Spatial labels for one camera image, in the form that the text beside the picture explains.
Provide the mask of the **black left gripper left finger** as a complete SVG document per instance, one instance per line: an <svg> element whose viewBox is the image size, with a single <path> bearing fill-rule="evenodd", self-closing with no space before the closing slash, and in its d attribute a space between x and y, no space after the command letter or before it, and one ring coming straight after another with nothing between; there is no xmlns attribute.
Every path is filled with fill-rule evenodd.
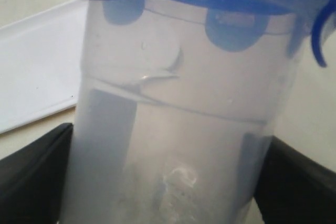
<svg viewBox="0 0 336 224"><path fill-rule="evenodd" d="M72 123L1 159L1 223L57 223Z"/></svg>

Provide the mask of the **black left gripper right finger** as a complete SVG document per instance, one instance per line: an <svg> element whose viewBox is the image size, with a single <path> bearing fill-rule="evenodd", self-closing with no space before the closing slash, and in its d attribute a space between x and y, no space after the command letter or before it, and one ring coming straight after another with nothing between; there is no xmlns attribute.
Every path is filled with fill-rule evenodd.
<svg viewBox="0 0 336 224"><path fill-rule="evenodd" d="M335 172L273 136L254 199L264 223L335 223Z"/></svg>

